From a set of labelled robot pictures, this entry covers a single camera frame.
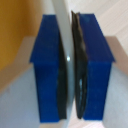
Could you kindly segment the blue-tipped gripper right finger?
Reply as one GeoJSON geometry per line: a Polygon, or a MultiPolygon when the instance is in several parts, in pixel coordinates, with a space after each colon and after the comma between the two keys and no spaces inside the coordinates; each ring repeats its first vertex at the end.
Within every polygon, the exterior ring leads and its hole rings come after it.
{"type": "Polygon", "coordinates": [[[104,36],[94,14],[72,13],[77,117],[128,117],[128,56],[116,37],[104,36]]]}

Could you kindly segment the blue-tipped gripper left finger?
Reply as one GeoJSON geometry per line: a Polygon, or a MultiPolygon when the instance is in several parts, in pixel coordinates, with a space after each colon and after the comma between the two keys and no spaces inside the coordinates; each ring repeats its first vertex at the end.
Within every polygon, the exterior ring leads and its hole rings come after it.
{"type": "Polygon", "coordinates": [[[0,71],[0,128],[66,128],[67,78],[54,15],[26,37],[14,62],[0,71]]]}

